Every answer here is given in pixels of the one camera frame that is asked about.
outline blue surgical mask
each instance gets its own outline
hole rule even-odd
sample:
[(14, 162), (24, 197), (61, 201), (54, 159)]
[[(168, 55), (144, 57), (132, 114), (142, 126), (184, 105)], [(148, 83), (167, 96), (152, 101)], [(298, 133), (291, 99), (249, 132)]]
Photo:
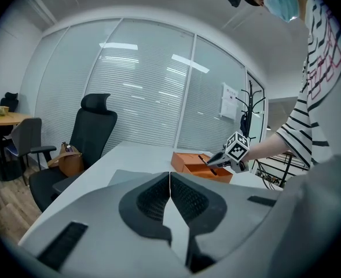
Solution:
[(271, 14), (280, 17), (286, 22), (299, 16), (298, 0), (264, 0), (264, 5)]

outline open box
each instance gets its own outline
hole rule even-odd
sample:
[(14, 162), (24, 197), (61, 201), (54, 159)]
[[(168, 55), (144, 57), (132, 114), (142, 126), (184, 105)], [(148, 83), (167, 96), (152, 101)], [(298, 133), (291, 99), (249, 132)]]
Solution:
[[(210, 159), (204, 153), (200, 155), (206, 162)], [(213, 169), (216, 172), (214, 175), (210, 168), (204, 164), (196, 153), (177, 153), (173, 152), (171, 165), (177, 172), (189, 173), (198, 177), (211, 179), (219, 182), (229, 183), (233, 174), (225, 169)]]

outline striped shirt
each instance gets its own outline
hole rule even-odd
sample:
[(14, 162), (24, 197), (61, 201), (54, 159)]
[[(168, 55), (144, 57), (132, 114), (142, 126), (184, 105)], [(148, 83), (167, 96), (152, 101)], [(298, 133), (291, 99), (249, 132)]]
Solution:
[(341, 154), (341, 28), (322, 0), (308, 0), (305, 23), (310, 34), (302, 88), (276, 134), (311, 167)]

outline wooden table top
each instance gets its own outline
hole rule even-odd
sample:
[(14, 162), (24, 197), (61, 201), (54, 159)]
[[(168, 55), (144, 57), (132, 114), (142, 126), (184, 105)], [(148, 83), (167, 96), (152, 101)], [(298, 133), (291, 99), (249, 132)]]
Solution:
[(32, 116), (27, 114), (19, 114), (17, 112), (9, 112), (5, 116), (0, 116), (0, 126), (17, 125), (24, 119), (31, 118)]

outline round table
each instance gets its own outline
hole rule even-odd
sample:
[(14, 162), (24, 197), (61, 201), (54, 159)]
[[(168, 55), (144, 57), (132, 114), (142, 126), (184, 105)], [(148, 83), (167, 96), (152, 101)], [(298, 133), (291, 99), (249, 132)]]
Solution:
[[(1, 126), (12, 126), (17, 125), (20, 122), (22, 122), (24, 119), (31, 118), (31, 116), (26, 114), (20, 114), (16, 112), (9, 112), (5, 116), (0, 116), (0, 127)], [(2, 181), (8, 181), (13, 180), (15, 176), (14, 172), (7, 172), (6, 169), (6, 159), (4, 150), (2, 147), (2, 136), (0, 135), (0, 180)]]

